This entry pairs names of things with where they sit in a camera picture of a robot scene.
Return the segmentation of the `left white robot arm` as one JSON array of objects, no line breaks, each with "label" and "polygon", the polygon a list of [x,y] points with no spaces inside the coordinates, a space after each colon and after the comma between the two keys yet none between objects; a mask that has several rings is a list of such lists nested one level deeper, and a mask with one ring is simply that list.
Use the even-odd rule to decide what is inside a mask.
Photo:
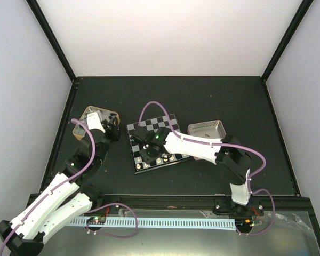
[{"label": "left white robot arm", "polygon": [[70,220],[103,209],[102,193],[89,180],[104,163],[110,144],[120,139],[119,115],[101,119],[93,112],[84,121],[73,118],[71,122],[85,131],[79,148],[25,210],[11,221],[0,222],[0,255],[5,248],[13,255],[39,255]]}]

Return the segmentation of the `pink tin box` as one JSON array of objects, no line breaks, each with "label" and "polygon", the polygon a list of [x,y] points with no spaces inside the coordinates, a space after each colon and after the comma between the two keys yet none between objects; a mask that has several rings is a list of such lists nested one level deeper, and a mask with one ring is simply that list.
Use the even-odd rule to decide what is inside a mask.
[{"label": "pink tin box", "polygon": [[[226,136],[224,126],[220,120],[189,124],[187,133],[194,137],[193,140],[213,140],[214,143],[220,143]],[[195,159],[204,159],[216,165],[215,154],[219,152],[220,146],[210,147],[199,143],[193,143],[193,146],[190,146],[190,148],[194,148],[192,156]]]}]

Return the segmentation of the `black aluminium frame rail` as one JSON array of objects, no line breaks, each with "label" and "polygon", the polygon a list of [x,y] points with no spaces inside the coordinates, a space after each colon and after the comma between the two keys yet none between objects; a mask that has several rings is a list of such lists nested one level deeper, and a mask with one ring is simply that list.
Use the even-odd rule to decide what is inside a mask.
[{"label": "black aluminium frame rail", "polygon": [[273,196],[260,193],[252,196],[246,206],[234,203],[230,196],[147,196],[147,195],[103,195],[93,203],[97,208],[108,203],[122,203],[136,210],[208,210],[215,214],[246,216],[264,211],[313,212],[310,199],[298,196]]}]

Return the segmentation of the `small circuit board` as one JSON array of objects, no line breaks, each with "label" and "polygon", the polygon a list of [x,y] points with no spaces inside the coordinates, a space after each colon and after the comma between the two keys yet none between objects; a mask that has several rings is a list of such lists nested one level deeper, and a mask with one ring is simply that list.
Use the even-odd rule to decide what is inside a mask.
[{"label": "small circuit board", "polygon": [[106,222],[106,217],[90,217],[87,219],[89,225],[103,225]]}]

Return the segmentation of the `gold tin box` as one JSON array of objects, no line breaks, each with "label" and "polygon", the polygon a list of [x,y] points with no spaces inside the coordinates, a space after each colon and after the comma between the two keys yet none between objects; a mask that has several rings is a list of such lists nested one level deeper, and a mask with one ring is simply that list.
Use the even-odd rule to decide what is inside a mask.
[{"label": "gold tin box", "polygon": [[100,130],[111,141],[118,141],[121,137],[119,128],[121,120],[115,111],[88,106],[77,121],[86,126],[88,130]]}]

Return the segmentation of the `black white chess board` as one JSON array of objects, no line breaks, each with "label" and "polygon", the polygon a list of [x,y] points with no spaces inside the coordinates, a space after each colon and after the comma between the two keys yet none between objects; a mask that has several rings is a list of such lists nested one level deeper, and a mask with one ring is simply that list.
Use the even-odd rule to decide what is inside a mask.
[{"label": "black white chess board", "polygon": [[173,154],[165,149],[164,136],[171,132],[171,126],[176,132],[180,132],[179,124],[174,114],[126,125],[135,174],[145,173],[192,159],[189,155]]}]

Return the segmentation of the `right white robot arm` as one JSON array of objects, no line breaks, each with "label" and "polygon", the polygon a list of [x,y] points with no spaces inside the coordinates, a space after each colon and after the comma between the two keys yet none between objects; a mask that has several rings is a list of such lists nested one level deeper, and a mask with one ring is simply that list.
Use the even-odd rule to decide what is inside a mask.
[{"label": "right white robot arm", "polygon": [[140,155],[150,164],[164,155],[182,154],[208,161],[217,166],[222,177],[230,184],[232,209],[244,215],[251,209],[251,158],[241,145],[223,139],[200,138],[160,127],[156,132],[137,126],[131,140],[140,147]]}]

